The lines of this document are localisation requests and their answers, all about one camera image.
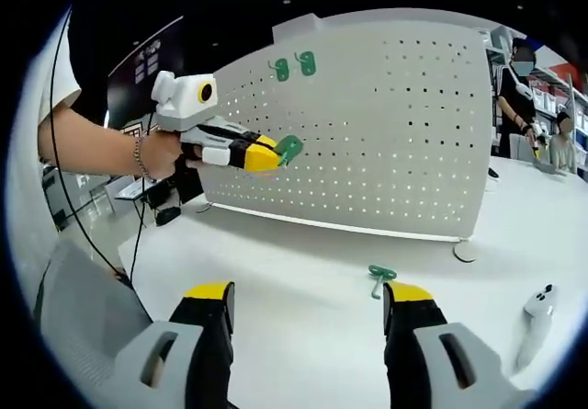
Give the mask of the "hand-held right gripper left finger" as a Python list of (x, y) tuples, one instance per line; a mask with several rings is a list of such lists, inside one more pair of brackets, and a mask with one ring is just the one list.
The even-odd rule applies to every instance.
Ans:
[(232, 281), (197, 285), (121, 349), (103, 383), (111, 406), (233, 408), (234, 293)]

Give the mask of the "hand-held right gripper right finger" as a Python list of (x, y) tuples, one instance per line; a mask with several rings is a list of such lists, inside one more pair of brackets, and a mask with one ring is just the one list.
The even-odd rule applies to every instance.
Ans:
[(392, 408), (525, 408), (536, 400), (503, 375), (499, 355), (478, 336), (447, 321), (428, 291), (386, 282), (382, 298)]

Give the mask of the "person's left hand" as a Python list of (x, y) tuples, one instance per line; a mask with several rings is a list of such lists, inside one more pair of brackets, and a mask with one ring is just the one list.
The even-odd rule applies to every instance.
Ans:
[(135, 142), (133, 157), (138, 176), (144, 179), (166, 179), (175, 172), (175, 162), (182, 154), (180, 135), (154, 131)]

